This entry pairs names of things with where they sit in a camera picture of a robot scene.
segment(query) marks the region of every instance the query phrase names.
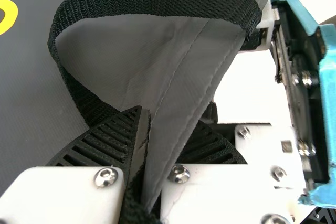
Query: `yellow logo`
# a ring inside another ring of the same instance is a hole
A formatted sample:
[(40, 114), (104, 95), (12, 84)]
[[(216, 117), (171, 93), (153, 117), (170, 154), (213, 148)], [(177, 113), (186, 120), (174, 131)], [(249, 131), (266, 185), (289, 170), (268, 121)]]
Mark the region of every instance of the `yellow logo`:
[(5, 12), (4, 19), (0, 22), (0, 35), (7, 32), (13, 25), (18, 15), (18, 8), (11, 0), (0, 0), (0, 9)]

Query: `blue housing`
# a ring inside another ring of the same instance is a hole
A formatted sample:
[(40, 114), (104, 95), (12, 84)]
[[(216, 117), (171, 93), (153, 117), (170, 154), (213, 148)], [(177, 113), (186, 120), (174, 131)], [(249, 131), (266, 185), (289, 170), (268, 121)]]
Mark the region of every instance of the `blue housing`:
[(301, 196), (299, 201), (306, 205), (322, 208), (336, 208), (336, 29), (334, 24), (319, 25), (299, 0), (287, 1), (300, 20), (307, 35), (313, 35), (320, 27), (326, 45), (324, 59), (319, 63), (319, 77), (324, 116), (325, 139), (328, 149), (327, 184), (316, 184), (316, 189)]

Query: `fabric seam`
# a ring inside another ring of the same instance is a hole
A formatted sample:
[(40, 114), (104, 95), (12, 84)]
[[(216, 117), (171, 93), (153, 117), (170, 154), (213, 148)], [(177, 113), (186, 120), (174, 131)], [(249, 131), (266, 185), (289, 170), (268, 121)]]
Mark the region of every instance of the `fabric seam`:
[(155, 113), (154, 113), (154, 115), (153, 115), (153, 121), (152, 121), (152, 124), (154, 123), (154, 121), (155, 121), (155, 119), (156, 119), (156, 115), (157, 115), (157, 113), (158, 113), (158, 111), (159, 111), (159, 109), (160, 109), (160, 107), (161, 107), (161, 105), (162, 105), (162, 102), (163, 102), (163, 100), (164, 100), (164, 98), (165, 98), (165, 96), (166, 96), (166, 94), (167, 94), (167, 92), (168, 92), (168, 89), (170, 88), (170, 86), (171, 86), (171, 84), (172, 84), (172, 81), (173, 81), (173, 79), (174, 79), (174, 76), (175, 76), (177, 70), (179, 69), (179, 67), (180, 67), (180, 65), (181, 65), (181, 63), (182, 63), (182, 61), (183, 61), (184, 58), (187, 56), (187, 54), (189, 53), (189, 51), (190, 51), (192, 45), (195, 43), (195, 41), (197, 40), (197, 38), (199, 37), (199, 35), (202, 33), (202, 31), (204, 30), (204, 28), (206, 27), (206, 25), (209, 23), (209, 21), (210, 21), (210, 19), (208, 19), (208, 21), (204, 24), (204, 26), (203, 26), (203, 27), (200, 29), (200, 31), (196, 34), (196, 36), (195, 36), (194, 40), (191, 42), (191, 44), (190, 44), (190, 46), (189, 46), (187, 52), (184, 54), (184, 56), (180, 59), (179, 63), (177, 64), (177, 66), (176, 66), (176, 68), (175, 68), (175, 70), (174, 70), (174, 72), (173, 72), (173, 74), (172, 74), (172, 76), (171, 76), (171, 78), (170, 78), (170, 80), (169, 80), (168, 86), (167, 86), (166, 90), (163, 92), (163, 94), (162, 94), (162, 96), (161, 96), (161, 98), (160, 98), (159, 106), (158, 106), (158, 108), (155, 110)]
[[(198, 35), (196, 36), (195, 40), (197, 39), (197, 37), (199, 36), (199, 34), (203, 31), (204, 27), (203, 27), (202, 30), (198, 33)], [(211, 87), (211, 84), (212, 84), (212, 82), (213, 82), (213, 80), (214, 80), (216, 74), (218, 73), (218, 70), (222, 67), (222, 65), (223, 65), (223, 63), (225, 62), (227, 56), (228, 56), (229, 54), (231, 54), (231, 52), (232, 52), (234, 46), (235, 46), (236, 43), (237, 43), (237, 40), (238, 40), (238, 38), (239, 38), (239, 35), (240, 35), (241, 33), (238, 33), (238, 35), (236, 36), (236, 38), (235, 38), (235, 40), (234, 40), (234, 42), (233, 42), (233, 45), (231, 46), (231, 49), (230, 49), (229, 52), (226, 54), (226, 56), (224, 57), (223, 61), (220, 63), (219, 67), (216, 69), (216, 71), (215, 71), (214, 75), (212, 76), (212, 79), (211, 79), (211, 81), (210, 81), (208, 87), (207, 87), (206, 90), (205, 90), (204, 95), (201, 97), (199, 104), (197, 105), (196, 109), (194, 110), (193, 115), (196, 113), (196, 111), (197, 111), (199, 105), (202, 103), (202, 101), (203, 101), (203, 99), (204, 99), (204, 96), (207, 94), (209, 88)], [(179, 68), (181, 62), (178, 64), (178, 67), (177, 67), (176, 70), (174, 71), (173, 76), (172, 76), (172, 79), (170, 80), (170, 83), (169, 83), (168, 88), (170, 87), (170, 84), (171, 84), (171, 82), (172, 82), (172, 80), (173, 80), (173, 78), (174, 78), (174, 75), (175, 75), (177, 69)], [(165, 94), (164, 94), (164, 96), (162, 97), (162, 100), (161, 100), (161, 102), (160, 102), (159, 107), (161, 106), (161, 104), (162, 104), (162, 102), (163, 102), (163, 100), (164, 100)], [(154, 119), (155, 119), (155, 116), (156, 116), (158, 110), (159, 110), (159, 108), (157, 109), (157, 111), (156, 111), (156, 113), (155, 113), (155, 115), (154, 115), (154, 117), (153, 117), (153, 122), (154, 122)], [(172, 152), (170, 152), (170, 156), (172, 155), (172, 153), (174, 153), (175, 149), (177, 148), (178, 143), (180, 142), (180, 138), (181, 138), (181, 136), (183, 135), (183, 133), (185, 132), (185, 129), (186, 129), (187, 126), (189, 125), (191, 119), (189, 119), (189, 120), (187, 121), (187, 123), (186, 123), (185, 126), (184, 126), (184, 129), (181, 130), (181, 133), (180, 133), (180, 135), (179, 135), (178, 138), (177, 138), (178, 141), (176, 141), (176, 143), (175, 143), (175, 145), (174, 145), (174, 147), (173, 147)], [(154, 184), (155, 184), (155, 185), (154, 185), (154, 194), (155, 194), (155, 195), (157, 194), (156, 191), (158, 190), (158, 189), (157, 189), (157, 188), (158, 188), (158, 187), (157, 187), (158, 184), (163, 180), (163, 179), (162, 179), (162, 175), (163, 175), (164, 172), (166, 171), (167, 166), (168, 166), (168, 163), (166, 163), (166, 165), (165, 165), (164, 168), (162, 169), (162, 172), (161, 172), (161, 174), (160, 174), (160, 176), (159, 176), (159, 180), (157, 180), (156, 183), (154, 183)], [(150, 205), (151, 202), (152, 202), (152, 200), (150, 200), (150, 201), (146, 204), (145, 207), (147, 208), (148, 205)]]
[[(212, 82), (213, 82), (213, 80), (214, 80), (216, 74), (218, 73), (218, 70), (222, 67), (222, 65), (223, 65), (223, 63), (225, 62), (227, 56), (228, 56), (229, 54), (231, 54), (231, 52), (232, 52), (234, 46), (235, 46), (236, 43), (237, 43), (237, 40), (238, 40), (239, 36), (240, 36), (241, 34), (243, 34), (243, 33), (244, 33), (244, 31), (238, 33), (238, 35), (236, 36), (236, 38), (235, 38), (235, 40), (234, 40), (234, 42), (233, 42), (233, 44), (232, 44), (232, 46), (231, 46), (229, 52), (226, 54), (226, 56), (224, 57), (223, 61), (220, 63), (219, 67), (216, 69), (214, 75), (212, 76), (212, 79), (211, 79), (211, 81), (210, 81), (208, 87), (206, 88), (204, 95), (207, 94), (207, 92), (208, 92), (209, 88), (211, 87), (211, 84), (212, 84)], [(202, 103), (203, 98), (204, 98), (204, 95), (201, 97), (201, 99), (200, 99), (200, 101), (199, 101), (199, 104), (196, 106), (196, 109), (194, 110), (191, 119), (193, 118), (193, 115), (194, 115), (195, 112), (197, 111), (199, 105)], [(187, 123), (186, 123), (185, 126), (184, 126), (184, 129), (183, 129), (183, 130), (181, 131), (181, 133), (179, 134), (179, 136), (178, 136), (178, 138), (177, 138), (178, 141), (176, 141), (176, 144), (174, 145), (174, 148), (173, 148), (171, 154), (174, 153), (174, 151), (175, 151), (175, 149), (176, 149), (178, 143), (180, 142), (180, 138), (181, 138), (181, 136), (183, 135), (183, 133), (185, 132), (185, 129), (186, 129), (187, 126), (189, 125), (191, 119), (189, 119), (189, 120), (187, 121)], [(154, 193), (157, 191), (157, 188), (158, 188), (157, 186), (158, 186), (159, 182), (162, 181), (162, 178), (161, 178), (161, 177), (162, 177), (163, 173), (166, 171), (167, 166), (168, 166), (168, 163), (165, 165), (164, 169), (162, 169), (162, 172), (161, 172), (161, 174), (160, 174), (160, 176), (159, 176), (160, 178), (159, 178), (159, 180), (156, 182), (156, 185), (155, 185), (155, 187), (154, 187)]]

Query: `gray fabric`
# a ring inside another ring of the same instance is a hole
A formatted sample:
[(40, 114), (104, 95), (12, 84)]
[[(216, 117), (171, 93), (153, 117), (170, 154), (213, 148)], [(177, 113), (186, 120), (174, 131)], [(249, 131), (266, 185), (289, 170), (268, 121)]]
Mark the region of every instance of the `gray fabric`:
[[(18, 19), (0, 36), (0, 193), (87, 129), (46, 47), (62, 0), (13, 1)], [(62, 63), (85, 87), (117, 109), (150, 109), (148, 209), (244, 37), (223, 20), (145, 15), (82, 20), (59, 36)]]
[(84, 20), (58, 37), (62, 64), (101, 100), (151, 111), (148, 210), (244, 38), (223, 20), (149, 15)]
[(0, 195), (88, 129), (47, 48), (63, 0), (12, 1), (18, 17), (0, 35)]

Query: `strap loop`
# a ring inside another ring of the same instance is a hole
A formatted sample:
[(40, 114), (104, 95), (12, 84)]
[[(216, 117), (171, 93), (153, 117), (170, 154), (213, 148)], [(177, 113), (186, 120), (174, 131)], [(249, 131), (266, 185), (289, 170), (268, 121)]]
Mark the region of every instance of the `strap loop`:
[(65, 70), (58, 57), (56, 37), (81, 19), (122, 14), (224, 19), (238, 24), (247, 37), (261, 20), (261, 10), (255, 0), (64, 0), (52, 21), (48, 48), (89, 126), (112, 116), (117, 110), (102, 102)]

